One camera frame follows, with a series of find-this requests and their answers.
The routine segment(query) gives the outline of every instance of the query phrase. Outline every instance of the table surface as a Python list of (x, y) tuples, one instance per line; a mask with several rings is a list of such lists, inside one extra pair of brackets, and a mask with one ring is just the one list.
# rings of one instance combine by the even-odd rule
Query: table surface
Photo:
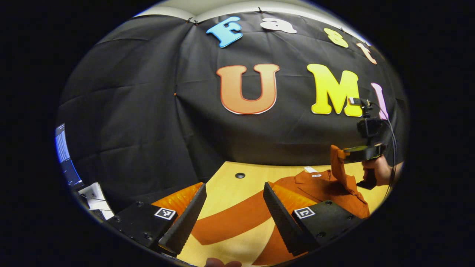
[[(207, 198), (198, 219), (230, 208), (260, 192), (265, 182), (275, 182), (283, 177), (295, 176), (304, 171), (304, 167), (225, 162), (206, 183)], [(331, 169), (330, 165), (312, 167), (318, 172)], [(361, 162), (347, 163), (344, 167), (347, 175), (355, 176), (356, 182), (363, 180), (364, 171)], [(236, 178), (235, 175), (238, 172), (244, 173), (245, 177)], [(383, 202), (387, 188), (388, 186), (377, 186), (372, 190), (367, 190), (358, 187), (358, 191), (368, 203), (370, 213), (373, 213)], [(270, 218), (241, 235), (205, 246), (190, 235), (177, 258), (199, 267), (203, 267), (209, 257), (219, 258), (224, 263), (237, 260), (242, 263), (242, 267), (258, 267), (252, 263), (266, 246), (274, 226), (274, 220)]]

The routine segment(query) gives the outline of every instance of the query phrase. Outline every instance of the monitor screen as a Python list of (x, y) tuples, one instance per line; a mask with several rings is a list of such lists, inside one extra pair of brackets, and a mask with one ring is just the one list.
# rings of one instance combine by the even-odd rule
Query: monitor screen
[(63, 169), (63, 174), (66, 178), (68, 185), (71, 187), (71, 189), (74, 190), (83, 187), (84, 183), (77, 174), (73, 162), (71, 161), (71, 157), (69, 156), (69, 151), (66, 145), (64, 124), (61, 124), (58, 128), (56, 128), (55, 139), (58, 160), (61, 164), (61, 168)]

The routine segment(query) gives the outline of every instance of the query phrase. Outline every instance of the human hand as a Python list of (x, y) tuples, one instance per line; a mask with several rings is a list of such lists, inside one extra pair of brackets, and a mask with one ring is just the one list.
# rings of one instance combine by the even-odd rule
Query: human hand
[(366, 175), (368, 173), (368, 170), (374, 169), (374, 176), (376, 177), (376, 185), (381, 186), (381, 185), (389, 184), (392, 168), (391, 166), (389, 166), (384, 155), (381, 155), (380, 157), (373, 160), (363, 161), (361, 163), (364, 169), (363, 180), (366, 180)]
[(206, 264), (204, 267), (241, 267), (242, 264), (238, 261), (230, 261), (226, 264), (224, 264), (221, 260), (214, 258), (214, 257), (209, 257), (206, 260)]

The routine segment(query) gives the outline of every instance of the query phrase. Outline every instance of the black backdrop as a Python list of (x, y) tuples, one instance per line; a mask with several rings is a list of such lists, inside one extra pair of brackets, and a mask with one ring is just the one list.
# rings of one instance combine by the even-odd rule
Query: black backdrop
[[(230, 16), (243, 38), (226, 48), (206, 30)], [(267, 31), (262, 18), (291, 23), (296, 34)], [(339, 31), (342, 48), (324, 28)], [(112, 209), (119, 211), (144, 196), (208, 181), (224, 161), (266, 165), (328, 165), (329, 148), (366, 143), (358, 117), (334, 110), (313, 114), (315, 81), (308, 64), (327, 66), (337, 81), (347, 70), (358, 76), (361, 98), (377, 102), (371, 83), (382, 86), (403, 160), (409, 132), (403, 85), (375, 46), (372, 64), (356, 46), (361, 41), (328, 24), (287, 13), (244, 12), (208, 19), (199, 25), (148, 15), (123, 23), (96, 43), (69, 78), (60, 99), (57, 124), (76, 169), (87, 183), (100, 182)], [(275, 64), (277, 99), (262, 113), (237, 115), (220, 101), (216, 71), (243, 65), (243, 96), (261, 94), (257, 64)], [(377, 115), (378, 108), (372, 111)], [(379, 139), (392, 146), (387, 127)]]
[[(23, 4), (18, 12), (10, 10), (13, 24), (6, 29), (7, 33), (11, 30), (13, 38), (6, 42), (11, 51), (6, 54), (6, 65), (11, 66), (6, 79), (14, 86), (5, 92), (5, 108), (12, 111), (12, 116), (6, 117), (6, 162), (13, 170), (14, 186), (4, 194), (5, 212), (10, 214), (4, 220), (3, 234), (6, 239), (2, 253), (7, 265), (166, 265), (105, 232), (75, 205), (63, 183), (51, 130), (57, 123), (59, 96), (77, 63), (111, 29), (154, 3), (140, 1), (131, 6), (129, 2), (115, 1), (111, 5), (97, 1), (91, 6), (35, 2)], [(440, 165), (460, 166), (463, 161), (434, 144), (440, 142), (436, 133), (445, 131), (450, 131), (446, 137), (453, 145), (461, 144), (463, 133), (468, 131), (460, 123), (464, 114), (458, 109), (441, 109), (434, 103), (463, 103), (458, 98), (463, 95), (455, 94), (457, 86), (452, 87), (453, 94), (443, 98), (428, 95), (427, 91), (447, 84), (441, 63), (457, 70), (458, 61), (453, 59), (468, 55), (468, 46), (440, 42), (461, 33), (459, 20), (453, 15), (460, 10), (449, 10), (449, 6), (435, 10), (424, 2), (320, 3), (368, 36), (401, 72), (404, 87), (415, 88), (407, 91), (412, 103), (410, 150), (401, 181), (359, 230), (296, 266), (316, 262), (335, 265), (345, 258), (364, 259), (369, 266), (453, 263), (466, 251), (467, 217), (463, 216), (463, 202), (457, 198), (465, 193), (457, 182), (463, 177), (463, 168)], [(435, 122), (439, 125), (436, 128), (432, 124)], [(454, 194), (447, 195), (447, 186)]]

